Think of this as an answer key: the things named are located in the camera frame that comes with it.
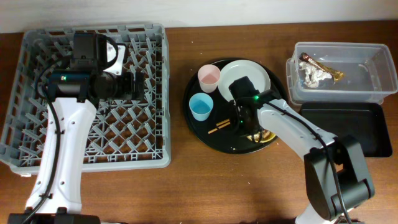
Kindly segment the yellow bowl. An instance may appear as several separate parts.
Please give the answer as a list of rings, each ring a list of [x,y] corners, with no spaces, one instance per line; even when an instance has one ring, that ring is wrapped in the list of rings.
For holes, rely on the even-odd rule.
[[[262,130],[256,134],[248,135],[246,138],[254,143],[267,143],[272,141],[276,135],[268,130]]]

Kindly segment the blue cup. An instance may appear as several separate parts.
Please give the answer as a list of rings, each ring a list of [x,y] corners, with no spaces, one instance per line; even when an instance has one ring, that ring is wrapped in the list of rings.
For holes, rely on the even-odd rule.
[[[197,121],[205,121],[210,116],[214,102],[206,93],[196,93],[189,100],[189,108]]]

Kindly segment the pink cup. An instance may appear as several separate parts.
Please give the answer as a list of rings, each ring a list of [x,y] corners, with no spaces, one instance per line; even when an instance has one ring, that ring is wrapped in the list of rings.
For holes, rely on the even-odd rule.
[[[205,93],[211,93],[216,90],[221,77],[220,69],[212,64],[202,66],[198,71],[198,81],[200,88]]]

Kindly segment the white tissue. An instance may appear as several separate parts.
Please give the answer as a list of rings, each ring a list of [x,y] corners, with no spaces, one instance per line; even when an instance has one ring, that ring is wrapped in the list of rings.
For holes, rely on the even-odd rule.
[[[331,74],[318,69],[307,62],[299,63],[300,70],[305,72],[304,84],[309,88],[318,88],[321,81],[331,80]]]

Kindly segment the gold snack wrapper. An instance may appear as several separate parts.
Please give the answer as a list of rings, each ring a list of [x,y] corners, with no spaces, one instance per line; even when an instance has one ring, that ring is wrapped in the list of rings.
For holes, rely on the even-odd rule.
[[[310,65],[313,65],[315,67],[317,67],[318,69],[329,73],[335,82],[340,81],[341,79],[343,79],[345,77],[344,73],[339,71],[339,70],[335,70],[333,68],[327,67],[326,65],[317,62],[316,60],[314,60],[313,58],[311,58],[311,56],[309,56],[307,53],[303,52],[300,54],[299,57],[300,60],[309,63]]]

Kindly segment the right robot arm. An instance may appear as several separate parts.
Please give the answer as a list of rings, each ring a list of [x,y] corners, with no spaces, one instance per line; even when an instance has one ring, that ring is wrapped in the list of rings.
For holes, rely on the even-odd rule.
[[[338,138],[295,112],[272,90],[260,92],[248,77],[228,87],[235,128],[253,142],[264,130],[283,140],[304,162],[309,205],[295,223],[351,223],[348,212],[375,194],[360,143]]]

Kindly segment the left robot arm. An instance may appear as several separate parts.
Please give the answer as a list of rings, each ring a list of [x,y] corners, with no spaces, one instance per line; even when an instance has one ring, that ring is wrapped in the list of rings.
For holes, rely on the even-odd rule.
[[[73,51],[35,91],[47,102],[47,132],[39,174],[24,213],[8,223],[99,223],[81,214],[81,173],[91,125],[101,100],[142,100],[143,73],[123,71],[128,48],[103,34],[79,34]]]

